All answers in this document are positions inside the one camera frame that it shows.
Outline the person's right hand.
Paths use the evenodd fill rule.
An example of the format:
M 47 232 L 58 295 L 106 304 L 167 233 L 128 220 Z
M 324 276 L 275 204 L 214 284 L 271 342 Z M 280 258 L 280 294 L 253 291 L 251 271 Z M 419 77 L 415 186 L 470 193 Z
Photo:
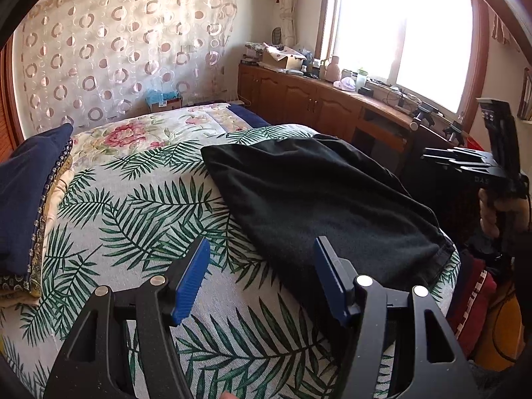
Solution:
M 485 189 L 479 191 L 480 227 L 490 238 L 498 238 L 505 228 L 503 221 L 513 217 L 511 224 L 516 233 L 531 229 L 530 207 L 522 198 L 498 198 Z

